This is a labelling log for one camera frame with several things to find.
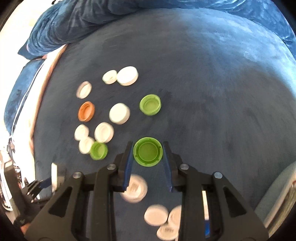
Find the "blue velvet cloth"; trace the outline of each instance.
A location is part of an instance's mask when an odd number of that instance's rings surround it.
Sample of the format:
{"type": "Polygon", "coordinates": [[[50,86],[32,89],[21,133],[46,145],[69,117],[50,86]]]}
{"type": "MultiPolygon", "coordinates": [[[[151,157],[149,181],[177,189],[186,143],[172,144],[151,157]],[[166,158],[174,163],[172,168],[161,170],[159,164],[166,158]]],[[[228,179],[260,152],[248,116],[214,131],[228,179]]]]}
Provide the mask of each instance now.
{"type": "Polygon", "coordinates": [[[295,34],[271,0],[63,0],[42,14],[19,54],[42,56],[126,14],[157,8],[208,8],[246,18],[274,32],[296,58],[295,34]]]}
{"type": "Polygon", "coordinates": [[[13,134],[36,74],[41,69],[44,61],[45,59],[35,59],[27,63],[12,88],[4,111],[4,124],[9,135],[13,134]]]}
{"type": "MultiPolygon", "coordinates": [[[[153,137],[168,141],[198,171],[223,173],[255,208],[296,160],[295,66],[272,31],[221,11],[151,9],[113,21],[70,44],[51,75],[34,129],[36,178],[50,176],[52,162],[65,165],[68,176],[95,172],[112,163],[129,140],[153,137]],[[131,86],[100,80],[108,70],[126,66],[139,73],[131,86]],[[92,91],[76,98],[86,80],[92,91]],[[155,116],[139,109],[148,94],[161,99],[155,116]],[[96,107],[84,123],[91,137],[99,123],[110,123],[116,103],[131,111],[126,123],[112,125],[114,137],[102,161],[81,154],[73,135],[85,101],[96,107]]],[[[146,209],[161,204],[172,210],[182,203],[180,193],[169,192],[161,162],[147,168],[134,161],[132,173],[148,184],[141,202],[131,204],[114,194],[118,240],[156,241],[158,227],[145,222],[146,209]]]]}

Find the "orange bottle cap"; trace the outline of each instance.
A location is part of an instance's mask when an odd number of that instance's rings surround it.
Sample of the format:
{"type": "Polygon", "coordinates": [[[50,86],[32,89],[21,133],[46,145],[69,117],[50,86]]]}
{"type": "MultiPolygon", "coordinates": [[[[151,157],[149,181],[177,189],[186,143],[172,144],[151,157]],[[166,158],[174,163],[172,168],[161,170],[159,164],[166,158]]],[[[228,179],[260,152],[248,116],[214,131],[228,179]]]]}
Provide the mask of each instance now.
{"type": "Polygon", "coordinates": [[[82,104],[78,111],[78,119],[83,122],[88,122],[94,116],[94,104],[87,101],[82,104]]]}

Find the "bottle cap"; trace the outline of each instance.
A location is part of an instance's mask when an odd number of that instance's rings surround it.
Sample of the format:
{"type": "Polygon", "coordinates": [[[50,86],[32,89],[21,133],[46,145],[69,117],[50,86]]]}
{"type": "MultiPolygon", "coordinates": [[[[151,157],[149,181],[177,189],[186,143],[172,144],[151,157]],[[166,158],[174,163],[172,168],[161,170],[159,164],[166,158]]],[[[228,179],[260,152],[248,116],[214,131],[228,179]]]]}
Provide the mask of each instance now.
{"type": "Polygon", "coordinates": [[[102,80],[107,84],[113,84],[116,81],[117,77],[117,71],[116,70],[110,70],[107,73],[105,73],[102,77],[102,80]]]}
{"type": "Polygon", "coordinates": [[[108,147],[104,143],[94,142],[90,149],[90,156],[93,160],[102,160],[107,156],[108,147]]]}
{"type": "Polygon", "coordinates": [[[79,142],[79,151],[82,154],[89,154],[92,144],[94,143],[94,139],[91,137],[86,137],[79,142]]]}
{"type": "Polygon", "coordinates": [[[123,103],[117,103],[114,105],[110,112],[110,120],[118,125],[125,123],[130,117],[130,109],[123,103]]]}
{"type": "Polygon", "coordinates": [[[134,145],[133,156],[140,165],[152,167],[159,163],[163,157],[163,148],[158,140],[144,137],[134,145]]]}
{"type": "Polygon", "coordinates": [[[83,122],[88,122],[94,116],[94,104],[87,101],[82,104],[78,111],[78,119],[83,122]]]}
{"type": "Polygon", "coordinates": [[[181,209],[182,205],[179,205],[172,209],[170,215],[168,216],[168,224],[174,228],[180,228],[181,222],[181,209]]]}
{"type": "Polygon", "coordinates": [[[132,174],[126,191],[120,194],[127,202],[137,203],[146,196],[147,191],[148,186],[144,178],[132,174]]]}
{"type": "Polygon", "coordinates": [[[175,240],[178,237],[179,234],[179,228],[174,228],[170,226],[169,224],[162,225],[157,230],[157,237],[161,240],[169,241],[169,240],[175,240]]]}
{"type": "Polygon", "coordinates": [[[157,95],[146,95],[140,102],[140,110],[145,115],[155,115],[161,108],[160,98],[157,95]]]}
{"type": "Polygon", "coordinates": [[[138,79],[138,71],[133,66],[121,69],[117,74],[117,81],[123,86],[132,85],[138,79]]]}
{"type": "Polygon", "coordinates": [[[89,129],[84,124],[79,125],[74,132],[74,138],[76,141],[80,141],[81,139],[88,137],[88,135],[89,129]]]}
{"type": "Polygon", "coordinates": [[[114,128],[107,122],[100,123],[94,131],[95,139],[101,143],[108,143],[109,141],[111,141],[113,135],[114,128]]]}
{"type": "Polygon", "coordinates": [[[84,81],[76,91],[76,97],[79,99],[84,99],[91,92],[91,83],[88,81],[84,81]]]}
{"type": "Polygon", "coordinates": [[[168,210],[159,204],[151,205],[144,214],[144,220],[151,226],[161,226],[168,219],[168,210]]]}

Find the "white bottle cap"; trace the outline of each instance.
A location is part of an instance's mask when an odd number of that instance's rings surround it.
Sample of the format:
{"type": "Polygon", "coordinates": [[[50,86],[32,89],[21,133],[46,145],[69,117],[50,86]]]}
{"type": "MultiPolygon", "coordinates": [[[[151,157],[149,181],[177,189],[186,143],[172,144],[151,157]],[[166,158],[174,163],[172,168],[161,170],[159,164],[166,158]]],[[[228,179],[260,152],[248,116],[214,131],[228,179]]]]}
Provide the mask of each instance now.
{"type": "Polygon", "coordinates": [[[76,97],[84,99],[91,92],[91,83],[88,81],[83,82],[76,91],[76,97]]]}
{"type": "Polygon", "coordinates": [[[147,194],[148,186],[144,178],[132,174],[128,187],[125,192],[121,193],[124,200],[130,203],[140,202],[147,194]]]}
{"type": "Polygon", "coordinates": [[[125,123],[130,117],[130,109],[123,103],[117,103],[114,105],[110,112],[110,120],[118,125],[125,123]]]}
{"type": "Polygon", "coordinates": [[[74,132],[74,138],[76,141],[80,141],[81,139],[88,137],[88,135],[89,129],[84,124],[79,125],[74,132]]]}
{"type": "Polygon", "coordinates": [[[95,131],[94,137],[100,143],[108,143],[114,135],[114,128],[107,122],[100,123],[95,131]]]}
{"type": "Polygon", "coordinates": [[[102,80],[107,84],[113,84],[117,79],[117,71],[116,70],[110,70],[107,73],[103,75],[102,80]]]}
{"type": "Polygon", "coordinates": [[[176,228],[176,229],[180,228],[181,209],[182,209],[182,205],[179,205],[173,208],[173,210],[170,212],[170,215],[168,216],[168,224],[173,228],[176,228]]]}
{"type": "Polygon", "coordinates": [[[123,86],[132,85],[138,79],[138,71],[133,66],[121,69],[117,74],[117,81],[123,86]]]}
{"type": "Polygon", "coordinates": [[[162,225],[157,230],[157,237],[161,240],[169,241],[174,240],[178,237],[179,229],[170,226],[169,224],[162,225]]]}
{"type": "Polygon", "coordinates": [[[94,139],[92,139],[91,137],[87,137],[87,138],[82,139],[78,145],[79,151],[82,154],[89,154],[93,143],[94,143],[94,139]]]}
{"type": "Polygon", "coordinates": [[[159,204],[151,205],[144,214],[144,220],[151,226],[161,226],[168,219],[168,210],[159,204]]]}

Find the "screw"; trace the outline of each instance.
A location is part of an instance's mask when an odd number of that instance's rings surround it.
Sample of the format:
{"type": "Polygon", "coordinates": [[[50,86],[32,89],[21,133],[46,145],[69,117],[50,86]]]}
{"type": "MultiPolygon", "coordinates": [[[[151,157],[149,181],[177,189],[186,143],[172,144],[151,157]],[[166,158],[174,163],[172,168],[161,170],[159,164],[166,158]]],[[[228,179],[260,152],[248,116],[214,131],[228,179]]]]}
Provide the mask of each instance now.
{"type": "Polygon", "coordinates": [[[108,170],[114,170],[116,168],[116,165],[115,164],[109,164],[108,166],[107,166],[107,169],[108,170]]]}
{"type": "Polygon", "coordinates": [[[188,170],[188,169],[189,169],[189,166],[188,166],[187,164],[181,164],[181,165],[180,165],[180,168],[181,168],[182,170],[188,170]]]}
{"type": "Polygon", "coordinates": [[[215,172],[214,177],[217,178],[217,179],[221,179],[223,177],[223,175],[222,175],[221,172],[215,172]]]}
{"type": "Polygon", "coordinates": [[[75,172],[75,173],[73,174],[73,177],[74,177],[75,179],[80,178],[80,177],[81,177],[81,172],[75,172]]]}

